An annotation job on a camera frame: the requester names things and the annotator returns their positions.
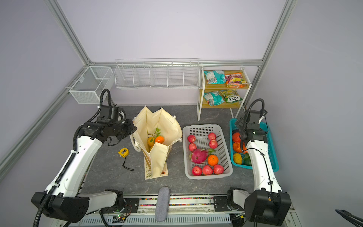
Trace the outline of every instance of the white plastic basket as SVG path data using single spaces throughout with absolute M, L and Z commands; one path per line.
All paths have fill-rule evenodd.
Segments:
M 223 166 L 224 172 L 222 174 L 212 174 L 212 175 L 200 175 L 194 176 L 192 174 L 192 169 L 194 166 L 199 166 L 203 169 L 205 165 L 208 165 L 207 160 L 203 164 L 195 164 L 189 158 L 189 141 L 188 136 L 195 136 L 195 145 L 197 148 L 209 148 L 209 133 L 215 133 L 217 135 L 218 147 L 212 153 L 216 155 L 219 159 L 218 164 Z M 183 148 L 184 148 L 184 167 L 185 175 L 189 179 L 213 179 L 228 177 L 233 173 L 231 158 L 229 157 L 229 151 L 227 149 L 226 141 L 223 136 L 222 128 L 219 125 L 191 125 L 183 128 Z
M 103 89 L 111 89 L 115 82 L 114 73 L 108 66 L 88 66 L 69 89 L 79 104 L 99 104 Z

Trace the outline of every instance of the teal snack bag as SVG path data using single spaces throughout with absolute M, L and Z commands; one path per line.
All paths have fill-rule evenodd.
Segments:
M 210 106 L 217 106 L 224 103 L 223 97 L 218 92 L 204 93 L 204 98 Z
M 204 71 L 207 78 L 207 84 L 224 84 L 226 78 L 223 70 Z

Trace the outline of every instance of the green vegetable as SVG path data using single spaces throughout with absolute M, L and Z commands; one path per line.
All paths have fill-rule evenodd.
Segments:
M 243 158 L 250 158 L 249 154 L 246 153 L 245 156 Z
M 243 164 L 246 166 L 252 166 L 251 159 L 250 158 L 244 158 Z

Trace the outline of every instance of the white wall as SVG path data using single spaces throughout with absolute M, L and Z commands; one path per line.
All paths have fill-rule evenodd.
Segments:
M 37 208 L 31 203 L 36 191 L 52 182 L 72 149 L 77 127 L 97 111 L 69 97 L 0 184 L 1 226 L 31 226 Z M 40 226 L 49 226 L 42 215 Z
M 0 2 L 0 159 L 81 69 L 42 0 Z
M 253 97 L 263 98 L 282 188 L 304 227 L 363 217 L 363 2 L 299 0 Z
M 59 0 L 95 62 L 125 58 L 262 59 L 284 3 Z

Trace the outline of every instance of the gray countertop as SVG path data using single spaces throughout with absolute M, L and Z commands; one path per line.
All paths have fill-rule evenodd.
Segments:
M 161 106 L 148 106 L 155 112 Z M 124 106 L 126 117 L 133 119 L 138 115 L 143 106 Z M 220 125 L 226 140 L 228 149 L 229 109 L 203 109 L 200 121 L 197 121 L 196 106 L 163 106 L 171 115 L 176 115 L 180 127 L 188 125 L 217 124 Z M 184 170 L 183 143 L 175 143 L 167 159 L 167 177 L 159 177 L 150 180 L 144 179 L 144 157 L 142 152 L 134 150 L 130 138 L 127 137 L 118 145 L 109 147 L 106 141 L 97 152 L 90 167 L 82 194 L 102 192 L 105 189 L 123 191 L 125 195 L 157 194 L 162 186 L 168 186 L 173 194 L 226 194 L 230 187 L 253 191 L 253 172 L 249 169 L 233 166 L 233 174 L 229 177 L 191 180 L 186 177 Z M 122 167 L 124 159 L 118 151 L 126 147 L 130 154 L 127 156 L 125 166 L 135 169 L 129 171 Z

